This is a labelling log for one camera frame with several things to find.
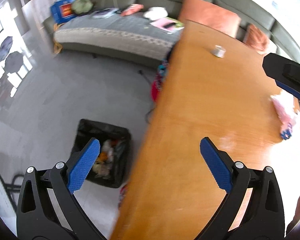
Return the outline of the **pink bubble wrap bag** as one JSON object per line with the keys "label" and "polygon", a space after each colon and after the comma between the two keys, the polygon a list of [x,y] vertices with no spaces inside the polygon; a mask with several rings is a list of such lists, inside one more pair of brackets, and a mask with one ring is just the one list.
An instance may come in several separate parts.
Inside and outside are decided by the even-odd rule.
{"label": "pink bubble wrap bag", "polygon": [[292,130],[299,121],[298,113],[294,110],[294,97],[282,90],[280,94],[271,95],[270,98],[282,124],[281,132]]}

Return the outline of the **clear plastic package on sofa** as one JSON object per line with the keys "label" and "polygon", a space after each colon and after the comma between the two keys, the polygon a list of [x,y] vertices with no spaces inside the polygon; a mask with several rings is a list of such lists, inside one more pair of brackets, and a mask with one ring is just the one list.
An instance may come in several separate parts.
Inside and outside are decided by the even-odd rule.
{"label": "clear plastic package on sofa", "polygon": [[121,10],[119,8],[107,8],[103,10],[98,10],[93,12],[91,17],[94,19],[109,18],[115,14],[121,14]]}

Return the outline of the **grey quilted sofa cover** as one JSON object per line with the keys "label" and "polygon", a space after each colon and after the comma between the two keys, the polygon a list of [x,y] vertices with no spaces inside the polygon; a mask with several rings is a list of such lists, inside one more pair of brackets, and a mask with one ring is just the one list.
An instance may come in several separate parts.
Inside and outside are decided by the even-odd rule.
{"label": "grey quilted sofa cover", "polygon": [[125,17],[79,16],[57,29],[54,38],[60,44],[77,43],[162,60],[181,33],[182,30],[169,32],[155,27],[137,12]]}

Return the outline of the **patterned red blue blanket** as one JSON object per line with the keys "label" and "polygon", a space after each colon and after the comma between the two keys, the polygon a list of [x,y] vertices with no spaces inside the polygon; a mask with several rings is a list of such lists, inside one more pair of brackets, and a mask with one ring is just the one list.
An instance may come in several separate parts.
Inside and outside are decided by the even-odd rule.
{"label": "patterned red blue blanket", "polygon": [[154,102],[157,101],[159,93],[162,89],[162,84],[168,71],[168,61],[164,60],[157,68],[156,76],[151,85],[151,98]]}

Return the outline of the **grey open umbrella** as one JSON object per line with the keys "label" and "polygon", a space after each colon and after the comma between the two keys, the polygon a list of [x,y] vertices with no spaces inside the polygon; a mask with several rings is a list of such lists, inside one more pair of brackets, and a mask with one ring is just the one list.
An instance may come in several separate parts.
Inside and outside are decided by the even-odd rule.
{"label": "grey open umbrella", "polygon": [[16,73],[23,64],[23,55],[18,51],[14,51],[6,57],[4,70],[7,73]]}

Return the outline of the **white plush toy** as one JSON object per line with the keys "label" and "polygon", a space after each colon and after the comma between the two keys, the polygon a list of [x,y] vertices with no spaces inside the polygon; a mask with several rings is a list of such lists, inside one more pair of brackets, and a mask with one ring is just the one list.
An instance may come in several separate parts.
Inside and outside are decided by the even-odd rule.
{"label": "white plush toy", "polygon": [[143,17],[150,21],[156,21],[167,16],[168,12],[163,7],[151,7],[143,14]]}

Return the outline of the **small orange cushion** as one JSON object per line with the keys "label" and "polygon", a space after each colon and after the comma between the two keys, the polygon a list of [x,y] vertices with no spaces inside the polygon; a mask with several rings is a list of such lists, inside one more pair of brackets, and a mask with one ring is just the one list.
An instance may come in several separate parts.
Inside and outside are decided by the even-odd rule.
{"label": "small orange cushion", "polygon": [[268,36],[254,24],[249,24],[243,43],[259,53],[265,55],[269,47],[270,39]]}

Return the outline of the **white tape spool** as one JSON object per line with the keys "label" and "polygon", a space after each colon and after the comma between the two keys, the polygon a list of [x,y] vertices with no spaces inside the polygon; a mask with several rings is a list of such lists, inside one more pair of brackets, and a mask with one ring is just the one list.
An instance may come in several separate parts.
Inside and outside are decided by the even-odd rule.
{"label": "white tape spool", "polygon": [[211,50],[211,54],[218,58],[223,58],[225,53],[226,49],[219,45],[215,45],[213,50]]}

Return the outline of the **blue shopping bag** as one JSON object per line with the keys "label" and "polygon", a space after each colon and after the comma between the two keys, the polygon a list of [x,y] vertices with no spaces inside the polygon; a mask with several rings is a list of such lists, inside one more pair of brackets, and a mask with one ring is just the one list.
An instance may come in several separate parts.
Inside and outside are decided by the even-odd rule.
{"label": "blue shopping bag", "polygon": [[74,1],[75,0],[55,0],[53,5],[50,7],[51,15],[55,20],[55,23],[66,23],[77,17],[71,9]]}

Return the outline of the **purple toy block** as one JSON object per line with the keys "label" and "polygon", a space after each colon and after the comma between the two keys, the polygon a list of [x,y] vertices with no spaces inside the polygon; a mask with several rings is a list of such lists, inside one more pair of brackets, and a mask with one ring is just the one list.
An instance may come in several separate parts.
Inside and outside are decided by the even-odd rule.
{"label": "purple toy block", "polygon": [[282,140],[288,140],[292,137],[293,126],[291,123],[284,123],[281,126],[280,137]]}

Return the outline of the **large orange cushion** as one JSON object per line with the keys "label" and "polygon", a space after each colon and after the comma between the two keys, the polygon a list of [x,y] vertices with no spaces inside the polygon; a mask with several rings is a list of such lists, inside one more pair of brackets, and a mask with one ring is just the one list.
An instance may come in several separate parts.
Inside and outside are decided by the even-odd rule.
{"label": "large orange cushion", "polygon": [[178,20],[182,23],[187,20],[197,22],[233,38],[241,22],[236,13],[204,0],[183,0]]}

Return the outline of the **black trash bin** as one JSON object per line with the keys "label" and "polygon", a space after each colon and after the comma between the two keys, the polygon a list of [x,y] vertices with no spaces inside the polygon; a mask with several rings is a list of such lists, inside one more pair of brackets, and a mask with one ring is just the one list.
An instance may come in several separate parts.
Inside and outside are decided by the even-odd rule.
{"label": "black trash bin", "polygon": [[120,126],[81,119],[71,153],[81,151],[91,138],[100,142],[100,154],[87,180],[105,187],[119,188],[125,178],[130,155],[130,131]]}

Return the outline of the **blue open umbrella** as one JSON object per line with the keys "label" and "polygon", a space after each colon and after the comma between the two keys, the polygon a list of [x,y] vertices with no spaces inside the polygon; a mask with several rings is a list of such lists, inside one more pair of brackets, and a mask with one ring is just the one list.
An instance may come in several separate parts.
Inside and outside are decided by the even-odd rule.
{"label": "blue open umbrella", "polygon": [[12,47],[13,37],[6,37],[0,45],[0,62],[6,59]]}

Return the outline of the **pink plush toy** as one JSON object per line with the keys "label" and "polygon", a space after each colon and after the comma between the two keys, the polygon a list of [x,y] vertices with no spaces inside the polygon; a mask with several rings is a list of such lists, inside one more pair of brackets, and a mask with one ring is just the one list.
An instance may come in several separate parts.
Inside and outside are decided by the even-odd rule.
{"label": "pink plush toy", "polygon": [[131,4],[128,8],[121,12],[120,16],[126,17],[137,12],[140,12],[144,8],[142,4]]}

